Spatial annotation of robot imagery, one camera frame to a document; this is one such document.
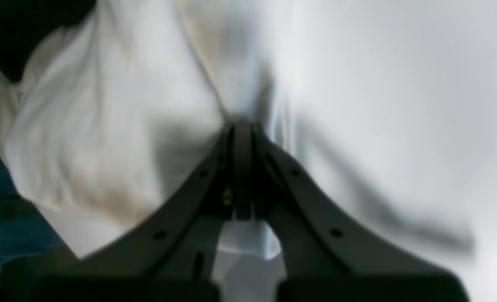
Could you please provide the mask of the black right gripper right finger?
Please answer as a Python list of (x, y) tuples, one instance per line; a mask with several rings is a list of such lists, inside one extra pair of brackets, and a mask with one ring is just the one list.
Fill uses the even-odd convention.
[(252, 126), (256, 217), (281, 245), (277, 302), (468, 302), (448, 270), (385, 241), (336, 206), (306, 170)]

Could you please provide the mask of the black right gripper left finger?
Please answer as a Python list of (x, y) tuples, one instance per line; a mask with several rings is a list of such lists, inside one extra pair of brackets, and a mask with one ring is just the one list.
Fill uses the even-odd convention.
[(250, 219), (252, 128), (228, 126), (170, 199), (122, 239), (40, 279), (32, 302), (219, 302), (223, 222)]

